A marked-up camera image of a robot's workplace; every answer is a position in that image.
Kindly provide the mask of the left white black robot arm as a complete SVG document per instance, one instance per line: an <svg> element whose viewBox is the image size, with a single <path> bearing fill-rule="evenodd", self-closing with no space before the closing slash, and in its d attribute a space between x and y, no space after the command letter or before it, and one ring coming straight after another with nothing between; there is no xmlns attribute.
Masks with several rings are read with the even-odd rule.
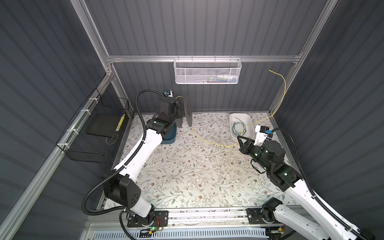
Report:
<svg viewBox="0 0 384 240"><path fill-rule="evenodd" d="M145 121L141 111L137 110L143 127L141 139L124 160L114 169L108 170L105 179L85 195L81 204L84 214L99 216L120 210L122 213L134 215L144 226L153 223L155 207L141 196L142 190L136 184L136 180L152 152L164 141L174 126L181 127L183 119L186 119L187 124L191 126L193 120L191 102L187 96L174 97L171 90L163 90L161 93L153 90L150 92L161 96L159 110L148 121ZM87 202L99 187L103 187L105 196L119 206L99 211L89 210Z"/></svg>

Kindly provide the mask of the grey perforated cable spool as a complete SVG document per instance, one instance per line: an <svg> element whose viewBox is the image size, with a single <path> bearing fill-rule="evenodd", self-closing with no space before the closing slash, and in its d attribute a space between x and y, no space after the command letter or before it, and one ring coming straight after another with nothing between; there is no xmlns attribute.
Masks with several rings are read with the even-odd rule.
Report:
<svg viewBox="0 0 384 240"><path fill-rule="evenodd" d="M193 125L193 114L192 114L192 105L188 96L178 96L176 97L177 105L177 118L176 125L178 128L181 128L183 125L183 119L186 118L187 124L189 127Z"/></svg>

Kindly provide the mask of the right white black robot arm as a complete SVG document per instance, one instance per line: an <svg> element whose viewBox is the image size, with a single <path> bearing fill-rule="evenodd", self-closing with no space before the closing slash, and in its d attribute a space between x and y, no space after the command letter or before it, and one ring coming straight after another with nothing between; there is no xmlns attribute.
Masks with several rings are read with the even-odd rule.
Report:
<svg viewBox="0 0 384 240"><path fill-rule="evenodd" d="M267 224L280 222L309 240L374 240L376 237L366 229L360 229L348 221L310 187L302 170L296 171L285 163L286 150L272 140L277 129L256 127L256 138L239 135L240 152L250 156L268 179L282 192L295 199L314 219L312 222L277 198L262 205L259 216Z"/></svg>

